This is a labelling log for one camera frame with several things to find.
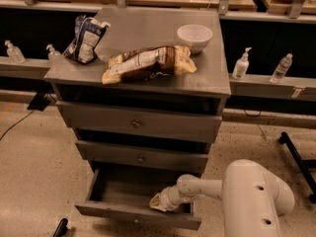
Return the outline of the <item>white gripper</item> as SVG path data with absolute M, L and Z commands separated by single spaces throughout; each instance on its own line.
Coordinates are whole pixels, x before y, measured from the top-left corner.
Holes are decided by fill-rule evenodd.
M 149 206 L 158 211 L 174 211 L 184 202 L 176 186 L 165 188 L 159 195 L 155 195 L 149 202 Z

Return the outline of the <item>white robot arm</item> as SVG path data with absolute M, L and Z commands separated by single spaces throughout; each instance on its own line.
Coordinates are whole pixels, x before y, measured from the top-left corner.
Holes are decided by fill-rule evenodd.
M 281 237 L 278 219 L 295 205 L 293 191 L 284 180 L 254 161 L 240 159 L 228 165 L 221 180 L 180 176 L 149 206 L 173 211 L 202 196 L 222 201 L 225 237 Z

